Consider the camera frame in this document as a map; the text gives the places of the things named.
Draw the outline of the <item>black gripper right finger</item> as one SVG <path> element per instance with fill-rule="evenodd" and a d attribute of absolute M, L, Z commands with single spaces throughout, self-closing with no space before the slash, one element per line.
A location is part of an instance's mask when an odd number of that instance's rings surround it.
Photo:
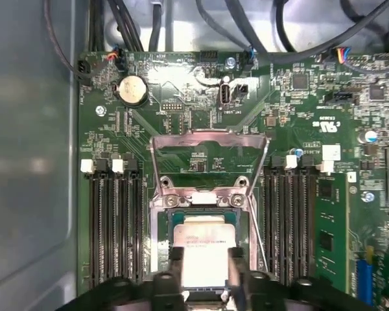
<path fill-rule="evenodd" d="M 237 310 L 369 310 L 325 279 L 302 277 L 284 285 L 249 269 L 242 248 L 228 250 L 228 288 Z"/>

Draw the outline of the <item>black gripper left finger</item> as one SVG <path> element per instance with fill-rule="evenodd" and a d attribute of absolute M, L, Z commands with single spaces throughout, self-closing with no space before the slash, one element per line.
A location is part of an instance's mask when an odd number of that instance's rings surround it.
<path fill-rule="evenodd" d="M 141 284 L 123 277 L 107 280 L 59 310 L 185 310 L 182 294 L 184 248 L 173 248 L 167 271 Z"/>

